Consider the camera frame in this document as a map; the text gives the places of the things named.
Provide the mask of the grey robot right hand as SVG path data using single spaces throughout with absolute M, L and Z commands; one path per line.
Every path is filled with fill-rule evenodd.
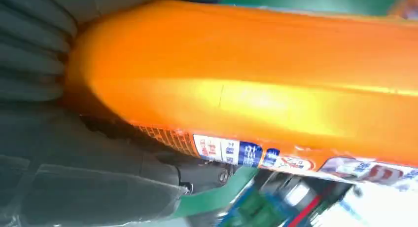
M 62 107 L 85 23 L 151 0 L 0 0 L 0 224 L 101 227 L 170 216 L 237 167 L 181 155 Z

